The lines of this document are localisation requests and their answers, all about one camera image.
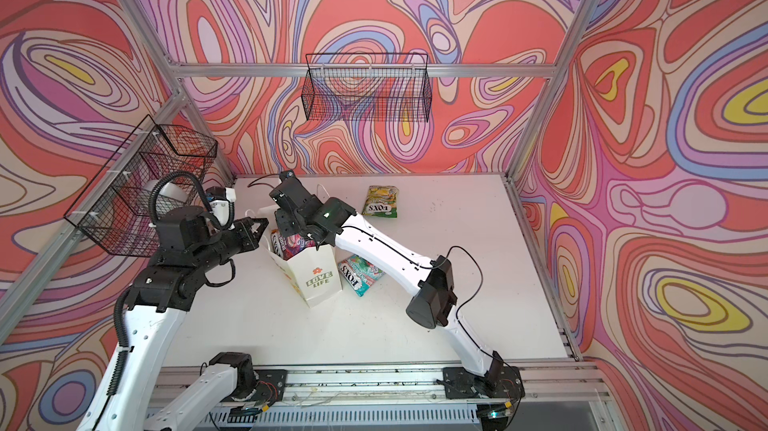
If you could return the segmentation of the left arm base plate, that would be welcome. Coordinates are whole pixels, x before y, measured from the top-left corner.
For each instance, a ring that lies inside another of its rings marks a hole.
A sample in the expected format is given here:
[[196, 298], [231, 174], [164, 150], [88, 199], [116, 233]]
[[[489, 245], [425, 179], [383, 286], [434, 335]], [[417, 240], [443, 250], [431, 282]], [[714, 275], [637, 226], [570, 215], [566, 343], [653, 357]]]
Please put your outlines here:
[[235, 405], [236, 416], [263, 414], [283, 400], [288, 371], [286, 369], [257, 369], [254, 378], [243, 389], [236, 389], [227, 402]]

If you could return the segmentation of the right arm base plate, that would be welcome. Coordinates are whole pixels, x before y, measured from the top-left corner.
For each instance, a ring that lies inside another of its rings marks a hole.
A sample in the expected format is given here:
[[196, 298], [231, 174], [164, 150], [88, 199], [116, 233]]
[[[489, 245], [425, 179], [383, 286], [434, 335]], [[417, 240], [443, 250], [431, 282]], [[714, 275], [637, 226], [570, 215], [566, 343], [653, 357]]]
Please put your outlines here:
[[526, 396], [517, 367], [502, 366], [491, 377], [480, 377], [462, 367], [445, 367], [435, 383], [443, 387], [445, 397], [456, 399], [506, 399], [516, 402]]

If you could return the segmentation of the teal Fox's mint blossom bag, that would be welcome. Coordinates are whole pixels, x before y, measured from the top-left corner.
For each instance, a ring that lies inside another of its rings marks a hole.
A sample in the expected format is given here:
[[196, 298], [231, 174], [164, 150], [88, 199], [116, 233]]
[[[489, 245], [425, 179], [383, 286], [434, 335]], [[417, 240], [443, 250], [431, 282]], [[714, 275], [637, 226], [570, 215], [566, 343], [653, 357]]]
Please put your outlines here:
[[340, 261], [338, 271], [358, 297], [364, 296], [385, 275], [382, 270], [357, 255]]

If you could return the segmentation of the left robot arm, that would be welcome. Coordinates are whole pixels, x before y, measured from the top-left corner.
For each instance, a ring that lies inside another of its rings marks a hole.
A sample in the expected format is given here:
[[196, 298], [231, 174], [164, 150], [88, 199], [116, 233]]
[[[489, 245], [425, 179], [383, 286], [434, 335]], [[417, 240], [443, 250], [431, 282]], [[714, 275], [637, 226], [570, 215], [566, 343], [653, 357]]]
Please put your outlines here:
[[232, 188], [204, 189], [186, 171], [158, 180], [148, 199], [159, 246], [148, 266], [117, 298], [113, 324], [118, 344], [81, 430], [192, 430], [226, 399], [254, 398], [259, 378], [246, 353], [220, 352], [201, 376], [153, 416], [147, 414], [174, 337], [203, 288], [207, 274], [235, 265], [234, 256], [258, 247], [263, 218], [235, 216]]

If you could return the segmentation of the white tape roll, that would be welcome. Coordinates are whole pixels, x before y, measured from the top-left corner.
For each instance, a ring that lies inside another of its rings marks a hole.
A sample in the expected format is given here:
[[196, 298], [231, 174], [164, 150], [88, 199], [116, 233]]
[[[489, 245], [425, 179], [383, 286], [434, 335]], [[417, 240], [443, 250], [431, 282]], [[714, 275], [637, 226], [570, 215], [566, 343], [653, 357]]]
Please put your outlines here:
[[[150, 180], [144, 185], [143, 189], [145, 191], [151, 192], [157, 183], [157, 180]], [[170, 200], [172, 202], [184, 204], [187, 200], [187, 193], [178, 185], [174, 184], [173, 182], [169, 182], [160, 189], [157, 201], [160, 201], [160, 198], [165, 198], [166, 200]]]

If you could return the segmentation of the purple Fox's berries bag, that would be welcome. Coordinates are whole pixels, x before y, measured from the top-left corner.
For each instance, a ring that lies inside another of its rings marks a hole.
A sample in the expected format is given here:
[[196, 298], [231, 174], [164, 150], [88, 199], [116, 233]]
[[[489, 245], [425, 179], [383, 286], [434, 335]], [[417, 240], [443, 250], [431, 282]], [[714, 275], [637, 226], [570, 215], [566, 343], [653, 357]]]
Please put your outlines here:
[[302, 251], [315, 247], [315, 241], [299, 234], [285, 237], [278, 230], [270, 233], [270, 244], [275, 255], [284, 261], [292, 259]]

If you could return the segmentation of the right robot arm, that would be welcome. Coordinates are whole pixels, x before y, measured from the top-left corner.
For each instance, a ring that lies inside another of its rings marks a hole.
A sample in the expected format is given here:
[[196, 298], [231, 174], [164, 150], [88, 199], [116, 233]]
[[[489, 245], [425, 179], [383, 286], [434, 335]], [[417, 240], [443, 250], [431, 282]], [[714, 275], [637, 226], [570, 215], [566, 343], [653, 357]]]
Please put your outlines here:
[[462, 305], [455, 294], [448, 256], [422, 256], [371, 225], [346, 202], [323, 201], [308, 191], [294, 171], [278, 174], [280, 183], [270, 192], [276, 203], [280, 233], [299, 235], [319, 246], [329, 245], [359, 256], [399, 284], [411, 297], [407, 316], [419, 326], [442, 331], [473, 378], [478, 395], [492, 397], [499, 390], [503, 358], [488, 351], [461, 322]]

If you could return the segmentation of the illustrated paper gift bag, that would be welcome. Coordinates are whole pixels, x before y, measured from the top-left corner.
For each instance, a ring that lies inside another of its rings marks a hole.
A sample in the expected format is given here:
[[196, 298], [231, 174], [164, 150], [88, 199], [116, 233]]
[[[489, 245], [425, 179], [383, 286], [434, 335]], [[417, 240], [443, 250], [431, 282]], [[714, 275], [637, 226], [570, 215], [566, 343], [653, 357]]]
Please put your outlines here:
[[334, 250], [329, 245], [316, 243], [315, 247], [305, 249], [288, 261], [280, 259], [273, 253], [270, 244], [270, 233], [278, 230], [275, 222], [276, 204], [272, 206], [248, 208], [245, 216], [250, 218], [267, 218], [269, 226], [261, 238], [267, 255], [272, 263], [287, 279], [291, 287], [303, 299], [309, 308], [328, 301], [342, 291]]

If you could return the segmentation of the green Fox's bag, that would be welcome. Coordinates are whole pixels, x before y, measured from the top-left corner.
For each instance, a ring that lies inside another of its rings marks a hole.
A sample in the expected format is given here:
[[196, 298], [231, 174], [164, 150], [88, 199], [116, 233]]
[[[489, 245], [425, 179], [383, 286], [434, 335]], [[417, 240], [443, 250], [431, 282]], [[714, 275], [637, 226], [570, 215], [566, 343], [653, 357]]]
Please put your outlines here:
[[365, 216], [395, 219], [398, 216], [399, 189], [395, 186], [370, 186], [362, 208]]

